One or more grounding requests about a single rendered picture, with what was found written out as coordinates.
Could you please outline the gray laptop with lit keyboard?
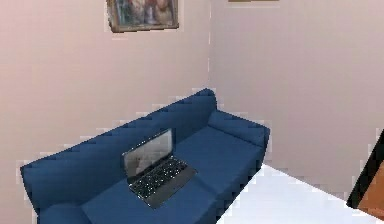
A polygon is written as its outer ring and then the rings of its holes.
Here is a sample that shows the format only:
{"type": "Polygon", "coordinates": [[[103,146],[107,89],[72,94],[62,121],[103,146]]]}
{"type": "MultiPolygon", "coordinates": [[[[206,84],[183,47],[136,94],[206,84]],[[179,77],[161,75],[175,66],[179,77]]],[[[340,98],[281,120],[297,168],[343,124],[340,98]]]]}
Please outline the gray laptop with lit keyboard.
{"type": "Polygon", "coordinates": [[[175,131],[166,129],[121,155],[129,189],[157,209],[198,171],[174,155],[175,131]]]}

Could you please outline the blue sofa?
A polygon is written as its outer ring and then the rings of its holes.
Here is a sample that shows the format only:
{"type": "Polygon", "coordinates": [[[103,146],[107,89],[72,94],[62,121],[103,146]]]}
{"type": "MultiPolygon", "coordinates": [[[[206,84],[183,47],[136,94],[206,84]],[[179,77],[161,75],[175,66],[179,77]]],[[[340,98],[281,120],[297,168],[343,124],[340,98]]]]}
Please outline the blue sofa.
{"type": "Polygon", "coordinates": [[[216,224],[264,160],[269,128],[218,110],[212,90],[172,103],[21,167],[37,224],[216,224]],[[122,155],[174,133],[196,175],[158,209],[128,187],[122,155]]]}

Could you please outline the brown wooden furniture with black edge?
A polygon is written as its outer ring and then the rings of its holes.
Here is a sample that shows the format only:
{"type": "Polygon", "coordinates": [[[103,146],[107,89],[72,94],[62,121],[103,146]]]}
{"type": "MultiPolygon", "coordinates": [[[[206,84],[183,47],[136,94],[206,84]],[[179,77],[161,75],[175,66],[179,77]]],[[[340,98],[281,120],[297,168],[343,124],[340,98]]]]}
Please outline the brown wooden furniture with black edge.
{"type": "Polygon", "coordinates": [[[384,221],[384,129],[380,132],[346,205],[384,221]]]}

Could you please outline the framed painting with brown frame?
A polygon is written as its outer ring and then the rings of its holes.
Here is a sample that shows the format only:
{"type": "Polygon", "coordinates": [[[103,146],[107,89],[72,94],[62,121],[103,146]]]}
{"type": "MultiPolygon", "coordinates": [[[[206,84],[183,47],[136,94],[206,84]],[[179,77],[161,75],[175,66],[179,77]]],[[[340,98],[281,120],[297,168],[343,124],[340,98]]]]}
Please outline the framed painting with brown frame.
{"type": "Polygon", "coordinates": [[[178,29],[178,0],[106,0],[113,33],[178,29]]]}

